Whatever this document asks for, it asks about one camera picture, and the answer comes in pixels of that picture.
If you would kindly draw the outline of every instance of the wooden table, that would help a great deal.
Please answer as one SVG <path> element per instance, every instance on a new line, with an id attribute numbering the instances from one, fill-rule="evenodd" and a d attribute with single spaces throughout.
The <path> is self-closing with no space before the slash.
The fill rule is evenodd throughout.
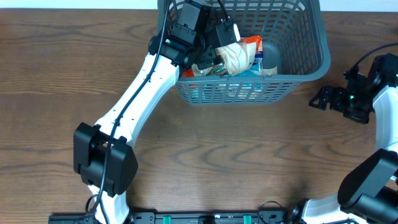
<path id="1" fill-rule="evenodd" d="M 138 73 L 156 11 L 0 10 L 0 222 L 82 212 L 90 192 L 72 168 L 80 122 L 105 114 Z M 308 106 L 342 85 L 362 55 L 398 40 L 397 13 L 324 12 L 332 66 L 270 105 L 190 106 L 172 88 L 144 125 L 131 207 L 254 210 L 335 193 L 374 152 L 375 116 L 357 124 Z M 398 48 L 382 50 L 398 54 Z M 361 71 L 367 73 L 375 55 Z"/>

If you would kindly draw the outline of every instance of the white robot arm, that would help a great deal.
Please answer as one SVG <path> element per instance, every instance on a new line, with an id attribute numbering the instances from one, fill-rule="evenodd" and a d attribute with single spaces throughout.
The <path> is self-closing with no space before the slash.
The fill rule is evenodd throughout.
<path id="1" fill-rule="evenodd" d="M 140 72 L 130 87 L 112 109 L 96 122 L 96 124 L 101 126 L 99 129 L 101 132 L 108 135 L 111 134 L 114 120 L 118 117 L 123 106 L 137 91 L 151 69 L 154 60 L 155 55 L 147 55 Z M 179 67 L 172 65 L 170 59 L 160 55 L 150 81 L 145 84 L 124 113 L 114 137 L 116 139 L 119 139 L 121 136 L 125 137 L 127 139 L 126 144 L 134 148 L 142 125 L 161 97 L 175 85 L 178 77 Z M 93 195 L 98 194 L 98 187 L 94 185 L 89 185 L 88 187 Z M 126 203 L 126 192 L 123 192 L 121 195 L 116 194 L 113 197 L 108 196 L 108 194 L 104 192 L 102 200 L 110 223 L 123 223 L 126 220 L 129 215 L 129 207 Z M 95 218 L 99 222 L 105 223 L 104 215 L 100 207 L 96 208 Z"/>
<path id="2" fill-rule="evenodd" d="M 384 87 L 374 98 L 373 108 L 377 126 L 376 150 L 398 152 L 398 88 Z M 347 219 L 367 223 L 363 218 L 342 212 L 337 194 L 307 201 L 302 213 L 302 220 L 307 224 L 332 223 Z"/>
<path id="3" fill-rule="evenodd" d="M 307 224 L 367 223 L 366 218 L 369 217 L 376 219 L 376 221 L 381 223 L 383 222 L 392 223 L 397 220 L 398 218 L 397 214 L 395 213 L 395 211 L 389 210 L 390 208 L 388 207 L 388 205 L 380 203 L 377 205 L 378 208 L 373 207 L 375 204 L 379 203 L 378 197 L 379 198 L 385 197 L 381 195 L 382 194 L 381 192 L 387 192 L 385 193 L 385 195 L 389 195 L 389 193 L 392 192 L 387 187 L 383 187 L 381 189 L 381 186 L 383 186 L 390 177 L 392 180 L 396 180 L 396 177 L 393 175 L 395 174 L 394 171 L 395 162 L 393 158 L 395 159 L 397 157 L 397 154 L 386 153 L 386 151 L 398 152 L 398 87 L 397 87 L 398 74 L 396 74 L 396 72 L 392 72 L 394 70 L 396 71 L 396 69 L 394 69 L 394 66 L 396 68 L 397 65 L 395 64 L 392 67 L 385 68 L 386 66 L 391 66 L 391 64 L 386 65 L 387 64 L 386 62 L 393 62 L 393 61 L 398 62 L 398 58 L 394 55 L 388 54 L 377 57 L 375 60 L 376 64 L 373 65 L 371 73 L 369 74 L 368 77 L 368 81 L 370 80 L 371 82 L 364 82 L 367 84 L 371 83 L 371 85 L 370 86 L 366 85 L 365 87 L 363 87 L 364 91 L 357 91 L 357 92 L 352 91 L 351 92 L 353 93 L 352 95 L 350 95 L 351 93 L 347 95 L 347 97 L 350 100 L 357 97 L 354 95 L 354 93 L 357 93 L 357 95 L 362 94 L 362 96 L 358 96 L 362 97 L 362 99 L 366 99 L 369 97 L 373 98 L 372 106 L 376 114 L 376 153 L 375 154 L 380 154 L 380 152 L 384 152 L 385 154 L 384 157 L 383 156 L 375 157 L 374 154 L 367 161 L 361 164 L 356 170 L 352 171 L 352 173 L 350 173 L 343 181 L 338 194 L 333 194 L 331 196 L 322 199 L 313 199 L 307 201 L 303 207 L 301 214 L 302 222 L 305 222 Z M 355 78 L 355 81 L 358 81 L 358 77 L 363 79 L 362 75 L 360 75 Z M 336 91 L 336 93 L 341 95 L 343 92 L 341 92 L 341 89 L 339 89 Z M 362 116 L 363 114 L 360 113 L 362 111 L 358 112 L 354 109 L 350 109 L 348 111 L 341 111 L 340 108 L 334 107 L 334 105 L 337 105 L 338 103 L 341 102 L 343 102 L 341 98 L 330 100 L 331 109 L 343 112 L 345 113 L 345 117 L 351 118 L 356 121 L 358 121 L 358 118 L 360 118 L 361 121 L 364 121 L 364 123 L 366 123 L 367 121 L 366 116 Z M 358 107 L 366 105 L 366 100 L 357 105 Z M 312 105 L 310 102 L 310 106 L 315 106 L 321 109 L 320 104 Z M 377 165 L 375 165 L 376 163 L 384 165 L 390 163 L 388 164 L 388 166 L 392 167 L 391 169 L 389 169 L 391 172 L 390 176 L 386 174 L 388 173 L 388 171 L 385 171 L 388 170 L 388 168 L 386 168 L 388 167 L 387 165 L 385 166 L 379 165 L 377 167 Z M 358 178 L 358 180 L 356 180 L 357 183 L 361 185 L 353 187 L 352 189 L 348 189 L 350 188 L 350 186 L 347 183 L 350 182 L 351 179 L 355 178 L 353 177 L 354 175 L 364 175 L 365 177 Z M 373 197 L 375 197 L 376 199 L 368 197 L 371 194 L 374 194 Z M 352 198 L 355 198 L 355 200 L 358 200 L 358 202 L 347 202 L 347 200 L 345 200 L 345 198 L 350 198 L 351 196 Z M 361 207 L 360 209 L 355 208 L 356 203 L 365 202 L 366 199 L 369 198 L 371 198 L 371 200 L 369 200 L 368 204 L 366 205 L 366 209 L 364 209 L 363 207 Z M 350 208 L 346 209 L 345 212 L 341 211 L 342 201 L 350 205 Z M 347 212 L 347 210 L 359 212 L 365 217 L 354 215 L 350 212 Z"/>

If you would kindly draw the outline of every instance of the gray plastic basket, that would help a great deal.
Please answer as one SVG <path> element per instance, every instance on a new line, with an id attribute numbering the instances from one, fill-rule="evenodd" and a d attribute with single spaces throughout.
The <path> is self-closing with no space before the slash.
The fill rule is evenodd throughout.
<path id="1" fill-rule="evenodd" d="M 172 1 L 171 19 L 178 19 L 183 0 Z M 208 2 L 220 9 L 217 0 Z M 330 53 L 318 0 L 222 2 L 242 37 L 260 35 L 263 38 L 263 66 L 277 66 L 281 75 L 182 77 L 176 87 L 186 102 L 192 105 L 273 103 L 301 82 L 326 74 Z M 163 3 L 158 1 L 159 12 L 164 10 Z"/>

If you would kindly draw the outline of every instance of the snack package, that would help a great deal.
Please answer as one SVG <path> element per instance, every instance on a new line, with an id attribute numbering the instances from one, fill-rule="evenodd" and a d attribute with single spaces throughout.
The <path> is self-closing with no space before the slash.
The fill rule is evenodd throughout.
<path id="1" fill-rule="evenodd" d="M 243 37 L 240 42 L 245 42 L 247 44 L 256 43 L 256 55 L 254 56 L 253 65 L 262 62 L 264 52 L 262 50 L 262 37 L 259 35 L 254 35 L 252 37 Z"/>
<path id="2" fill-rule="evenodd" d="M 207 76 L 210 75 L 218 75 L 218 76 L 223 76 L 223 75 L 227 75 L 228 74 L 228 70 L 225 68 L 225 66 L 220 63 L 218 65 L 215 65 L 211 68 L 210 72 L 207 73 Z"/>
<path id="3" fill-rule="evenodd" d="M 193 74 L 192 68 L 186 70 L 185 72 L 182 73 L 182 77 L 195 77 Z"/>

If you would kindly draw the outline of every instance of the black cable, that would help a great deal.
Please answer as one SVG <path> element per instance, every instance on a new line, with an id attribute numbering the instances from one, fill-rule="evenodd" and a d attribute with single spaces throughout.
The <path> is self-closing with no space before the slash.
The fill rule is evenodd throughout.
<path id="1" fill-rule="evenodd" d="M 89 218 L 89 217 L 94 216 L 94 214 L 90 214 L 90 215 L 88 215 L 88 214 L 89 214 L 89 212 L 90 212 L 90 204 L 91 204 L 91 202 L 93 201 L 93 199 L 94 199 L 95 197 L 97 197 L 97 196 L 98 196 L 98 194 L 94 194 L 94 195 L 92 195 L 90 198 L 88 198 L 88 200 L 87 200 L 87 202 L 86 202 L 86 214 L 80 216 L 80 217 L 77 218 L 77 219 L 75 219 L 75 220 L 73 221 L 72 224 L 75 224 L 77 221 L 84 220 L 85 218 Z"/>
<path id="2" fill-rule="evenodd" d="M 225 10 L 225 7 L 224 7 L 223 3 L 221 2 L 221 0 L 217 0 L 217 1 L 218 1 L 218 4 L 220 5 L 221 10 L 224 13 L 225 21 L 228 21 L 229 20 L 228 14 L 226 13 L 226 10 Z"/>
<path id="3" fill-rule="evenodd" d="M 381 46 L 381 47 L 378 47 L 378 48 L 376 48 L 376 49 L 370 51 L 370 52 L 367 53 L 366 55 L 363 55 L 363 57 L 361 57 L 361 59 L 359 59 L 359 60 L 354 64 L 354 66 L 352 67 L 352 69 L 354 69 L 356 66 L 358 66 L 359 63 L 361 63 L 367 56 L 373 54 L 374 52 L 377 52 L 378 50 L 385 49 L 386 47 L 392 47 L 392 46 L 398 46 L 398 43 L 386 44 L 386 45 L 383 45 L 383 46 Z"/>
<path id="4" fill-rule="evenodd" d="M 257 210 L 257 217 L 258 217 L 258 219 L 261 220 L 264 224 L 269 224 L 269 223 L 267 223 L 266 221 L 264 221 L 264 219 L 260 216 L 260 209 L 262 209 L 263 206 L 267 205 L 268 203 L 275 203 L 275 204 L 279 205 L 281 208 L 283 208 L 283 207 L 282 207 L 278 202 L 276 202 L 276 201 L 266 201 L 266 202 L 264 202 L 264 203 L 259 207 L 259 209 Z M 284 218 L 283 218 L 281 221 L 279 221 L 279 222 L 275 222 L 275 224 L 280 224 L 280 223 L 283 223 L 283 222 L 284 222 Z"/>
<path id="5" fill-rule="evenodd" d="M 170 0 L 167 0 L 167 7 L 170 6 Z M 166 22 L 167 22 L 167 16 L 169 15 L 169 10 L 166 10 L 165 12 L 165 16 L 164 16 L 164 21 L 163 21 L 163 28 L 162 28 L 162 35 L 160 36 L 160 44 L 159 44 L 159 48 L 157 51 L 157 54 L 155 56 L 155 60 L 154 60 L 154 64 L 152 65 L 152 68 L 150 69 L 148 75 L 146 76 L 145 80 L 141 83 L 141 85 L 138 87 L 138 89 L 136 90 L 136 92 L 133 94 L 133 96 L 130 98 L 130 100 L 124 105 L 123 109 L 120 111 L 118 117 L 114 120 L 114 124 L 112 127 L 112 131 L 111 134 L 109 136 L 109 141 L 108 141 L 108 145 L 106 147 L 106 152 L 105 152 L 105 159 L 104 159 L 104 170 L 102 173 L 102 179 L 101 179 L 101 185 L 99 187 L 99 191 L 98 191 L 98 196 L 96 198 L 96 202 L 92 208 L 93 213 L 95 213 L 96 208 L 98 207 L 98 205 L 102 202 L 102 194 L 104 192 L 104 185 L 105 185 L 105 177 L 106 177 L 106 173 L 108 170 L 108 163 L 109 163 L 109 157 L 111 154 L 111 146 L 113 144 L 113 138 L 114 138 L 114 134 L 116 132 L 116 128 L 118 126 L 118 124 L 120 123 L 121 118 L 123 117 L 124 112 L 126 112 L 126 110 L 128 109 L 128 107 L 130 106 L 130 104 L 132 103 L 132 101 L 136 98 L 136 96 L 139 94 L 139 92 L 142 90 L 142 88 L 144 87 L 144 85 L 150 80 L 150 77 L 152 76 L 157 61 L 159 59 L 159 55 L 160 55 L 160 51 L 162 50 L 162 43 L 164 41 L 164 31 L 165 31 L 165 26 L 166 26 Z M 103 215 L 105 220 L 108 220 L 108 216 L 105 212 L 105 210 L 103 210 Z"/>
<path id="6" fill-rule="evenodd" d="M 167 2 L 167 1 L 164 1 L 164 5 L 163 5 L 163 7 L 164 7 L 164 13 L 166 13 L 166 10 L 167 10 L 167 11 L 169 10 L 169 7 L 166 6 L 166 2 Z"/>
<path id="7" fill-rule="evenodd" d="M 104 207 L 104 202 L 102 201 L 102 199 L 100 199 L 100 203 L 99 203 L 99 207 L 101 208 L 102 214 L 105 214 L 105 207 Z M 104 215 L 105 218 L 105 224 L 109 224 L 109 218 L 107 215 Z"/>

